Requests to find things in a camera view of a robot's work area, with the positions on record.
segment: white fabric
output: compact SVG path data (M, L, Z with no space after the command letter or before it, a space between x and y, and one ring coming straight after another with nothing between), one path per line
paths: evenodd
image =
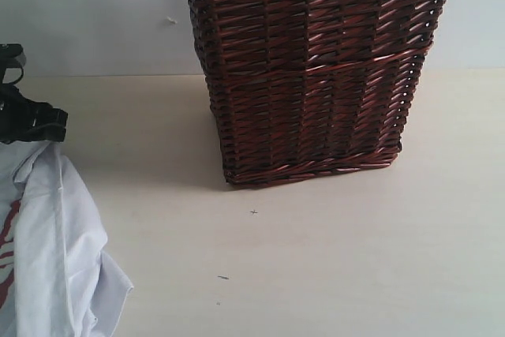
M0 222L15 200L21 207L13 244L3 244L13 248L13 267L0 265L0 286L12 269L15 276L0 337L110 337L132 284L103 252L107 235L79 174L48 143L0 146L5 168Z

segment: black hanger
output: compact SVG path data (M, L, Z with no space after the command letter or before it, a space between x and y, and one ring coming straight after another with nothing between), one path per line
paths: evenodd
M49 103L24 98L15 86L23 79L25 63L20 44L0 44L0 142L62 142L68 114ZM19 69L20 76L15 81L3 83L7 69Z

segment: brown wicker basket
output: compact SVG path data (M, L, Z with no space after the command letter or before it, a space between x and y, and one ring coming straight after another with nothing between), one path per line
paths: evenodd
M226 180L387 167L445 0L189 0Z

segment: red print on fabric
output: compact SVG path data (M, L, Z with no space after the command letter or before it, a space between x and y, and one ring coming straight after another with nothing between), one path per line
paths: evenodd
M0 226L0 308L6 302L9 287L14 283L13 234L10 232L14 228L13 221L19 212L19 207L19 200L13 202L3 227Z

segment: beige surface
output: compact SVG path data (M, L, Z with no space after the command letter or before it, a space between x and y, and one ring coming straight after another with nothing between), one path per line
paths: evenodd
M503 337L504 82L427 72L391 168L259 191L223 183L202 77L22 88L70 113L136 284L117 337Z

